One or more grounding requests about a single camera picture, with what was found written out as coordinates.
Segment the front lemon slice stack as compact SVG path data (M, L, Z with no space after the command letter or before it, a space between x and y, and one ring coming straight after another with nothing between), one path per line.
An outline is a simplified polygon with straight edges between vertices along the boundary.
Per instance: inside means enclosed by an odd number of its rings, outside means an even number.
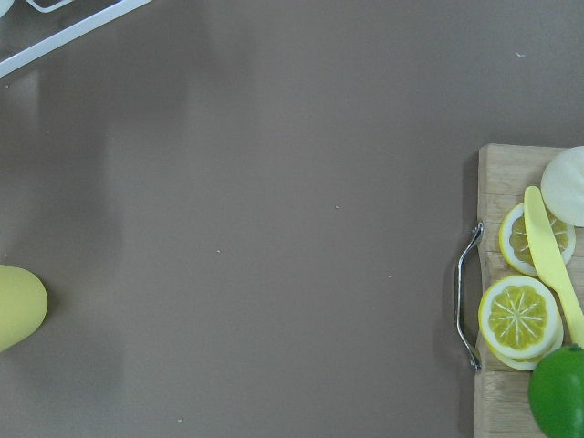
M515 370L534 370L564 339L556 300L530 276L507 276L490 286L481 298L478 322L491 353Z

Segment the lemon slice under knife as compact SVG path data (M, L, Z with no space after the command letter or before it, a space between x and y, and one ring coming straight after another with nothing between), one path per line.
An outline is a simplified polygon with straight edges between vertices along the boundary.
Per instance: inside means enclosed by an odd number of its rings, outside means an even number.
M575 227L560 221L550 211L547 217L566 265L576 249ZM498 243L503 258L512 268L522 275L537 276L527 240L523 203L511 209L500 224Z

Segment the yellow plastic knife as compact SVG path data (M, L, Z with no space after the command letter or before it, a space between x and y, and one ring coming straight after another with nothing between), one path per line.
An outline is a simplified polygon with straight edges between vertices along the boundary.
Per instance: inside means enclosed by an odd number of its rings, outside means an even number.
M537 276L556 292L571 341L583 347L583 311L548 220L541 191L536 186L525 189L524 219Z

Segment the white steamed bun toy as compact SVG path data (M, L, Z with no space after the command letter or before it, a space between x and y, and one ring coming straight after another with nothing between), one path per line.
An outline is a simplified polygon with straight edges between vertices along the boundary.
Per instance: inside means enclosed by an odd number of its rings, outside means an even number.
M540 189L547 208L558 219L583 226L583 147L566 149L543 172Z

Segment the yellow cup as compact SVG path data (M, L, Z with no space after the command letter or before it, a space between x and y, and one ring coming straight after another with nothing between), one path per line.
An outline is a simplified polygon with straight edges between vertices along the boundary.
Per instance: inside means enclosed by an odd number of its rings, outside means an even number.
M1 351L33 334L47 314L47 291L30 271L1 265Z

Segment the green lime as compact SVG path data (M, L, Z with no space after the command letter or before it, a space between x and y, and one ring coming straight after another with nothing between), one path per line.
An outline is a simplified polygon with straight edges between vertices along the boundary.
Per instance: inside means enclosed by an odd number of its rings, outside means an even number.
M583 348L567 345L542 359L532 372L528 400L546 437L582 437Z

